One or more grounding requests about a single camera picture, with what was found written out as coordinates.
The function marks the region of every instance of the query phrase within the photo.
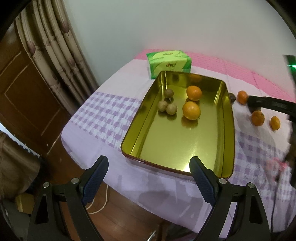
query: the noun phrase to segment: orange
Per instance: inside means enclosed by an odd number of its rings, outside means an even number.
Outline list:
[[[191,121],[198,119],[201,114],[199,106],[193,101],[186,102],[183,105],[182,111],[184,116]]]
[[[246,105],[248,97],[249,96],[245,91],[240,91],[237,93],[237,101],[242,105]]]
[[[202,91],[195,85],[187,87],[186,94],[192,101],[198,101],[202,97]]]
[[[251,121],[252,121],[253,125],[261,126],[261,125],[263,125],[264,120],[265,120],[265,117],[264,117],[264,115],[263,115],[263,113],[261,111],[255,110],[252,113]]]
[[[277,118],[276,116],[273,116],[270,119],[269,125],[273,131],[277,131],[281,127],[281,122],[279,121],[279,118]]]

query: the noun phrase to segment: beige patterned curtain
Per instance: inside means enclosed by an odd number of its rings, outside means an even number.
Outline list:
[[[12,199],[26,191],[39,169],[37,156],[0,131],[0,200]]]
[[[60,0],[33,0],[16,18],[25,50],[73,115],[98,88],[75,42]]]

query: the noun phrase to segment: white wall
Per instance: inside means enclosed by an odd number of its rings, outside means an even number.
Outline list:
[[[64,0],[99,84],[144,48],[181,49],[249,68],[293,93],[282,54],[296,40],[265,0]]]

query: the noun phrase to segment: wooden door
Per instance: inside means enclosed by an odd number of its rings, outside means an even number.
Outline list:
[[[13,23],[0,42],[0,122],[29,148],[47,156],[69,119]]]

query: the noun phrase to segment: green object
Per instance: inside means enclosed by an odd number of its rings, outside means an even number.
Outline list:
[[[190,73],[191,58],[181,50],[148,53],[147,58],[151,79],[163,70]]]
[[[296,65],[290,65],[290,64],[288,64],[288,66],[293,67],[293,68],[296,69]]]

